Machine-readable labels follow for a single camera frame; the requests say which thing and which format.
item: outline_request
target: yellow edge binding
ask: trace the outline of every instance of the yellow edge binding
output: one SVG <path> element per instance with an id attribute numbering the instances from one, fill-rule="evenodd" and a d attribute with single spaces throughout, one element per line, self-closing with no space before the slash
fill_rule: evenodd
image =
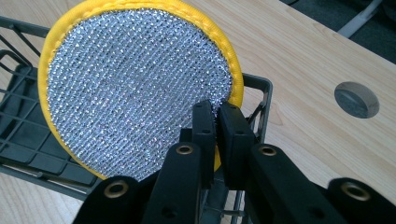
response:
<path id="1" fill-rule="evenodd" d="M 38 66 L 38 94 L 44 117 L 58 142 L 75 161 L 102 179 L 106 179 L 106 176 L 94 171 L 74 155 L 74 153 L 64 143 L 51 121 L 49 102 L 47 100 L 47 78 L 49 73 L 49 65 L 55 56 L 56 49 L 61 46 L 67 33 L 72 30 L 73 27 L 79 22 L 84 21 L 92 16 L 100 15 L 107 11 L 138 9 L 142 7 L 167 11 L 180 17 L 181 19 L 195 24 L 197 27 L 203 30 L 204 33 L 216 43 L 223 56 L 226 58 L 228 65 L 230 66 L 230 72 L 233 76 L 233 86 L 229 102 L 239 107 L 242 104 L 244 83 L 239 62 L 236 58 L 235 52 L 233 51 L 233 47 L 220 28 L 202 12 L 178 0 L 106 0 L 82 2 L 81 4 L 66 12 L 53 25 L 49 31 L 49 34 L 47 35 Z M 216 148 L 215 170 L 217 170 L 219 166 L 219 151 Z"/>

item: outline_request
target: metallic mesh surface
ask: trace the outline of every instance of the metallic mesh surface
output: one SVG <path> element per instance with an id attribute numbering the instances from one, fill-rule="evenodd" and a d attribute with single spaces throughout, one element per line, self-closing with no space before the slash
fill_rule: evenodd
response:
<path id="1" fill-rule="evenodd" d="M 49 65 L 52 123 L 76 157 L 104 176 L 159 170 L 192 106 L 214 112 L 232 86 L 220 50 L 195 25 L 157 9 L 82 21 Z"/>

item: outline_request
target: wooden table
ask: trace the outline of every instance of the wooden table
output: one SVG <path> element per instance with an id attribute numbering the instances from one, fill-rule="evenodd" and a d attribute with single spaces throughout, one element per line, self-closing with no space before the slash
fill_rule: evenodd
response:
<path id="1" fill-rule="evenodd" d="M 79 1 L 6 1 L 0 15 L 51 26 Z M 266 143 L 282 148 L 313 182 L 347 176 L 396 203 L 396 65 L 277 0 L 186 1 L 231 40 L 242 70 L 274 84 Z M 373 91 L 380 109 L 357 119 L 334 99 L 342 82 Z M 259 96 L 247 91 L 244 111 Z M 69 223 L 81 202 L 0 175 L 3 223 Z"/>

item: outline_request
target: black plastic basket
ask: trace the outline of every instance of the black plastic basket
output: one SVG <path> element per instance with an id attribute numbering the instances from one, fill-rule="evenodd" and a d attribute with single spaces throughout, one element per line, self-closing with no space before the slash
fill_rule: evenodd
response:
<path id="1" fill-rule="evenodd" d="M 0 49 L 0 66 L 12 75 L 7 86 L 0 87 L 0 172 L 84 200 L 100 179 L 77 164 L 52 135 L 38 100 L 37 69 L 19 51 L 28 47 L 39 57 L 39 51 L 24 34 L 44 38 L 49 29 L 4 17 L 0 17 L 0 27 L 14 32 L 25 44 L 16 46 L 0 34 L 6 47 Z M 2 63 L 6 57 L 15 62 L 14 68 Z M 272 85 L 265 78 L 248 74 L 244 74 L 244 82 L 246 87 L 262 94 L 262 100 L 247 120 L 263 142 Z M 221 172 L 216 172 L 214 185 L 202 196 L 205 206 L 201 222 L 220 223 L 222 216 L 228 215 L 233 216 L 232 223 L 236 223 L 237 217 L 243 215 L 239 208 L 242 194 L 236 192 L 233 209 L 224 210 L 228 189 Z"/>

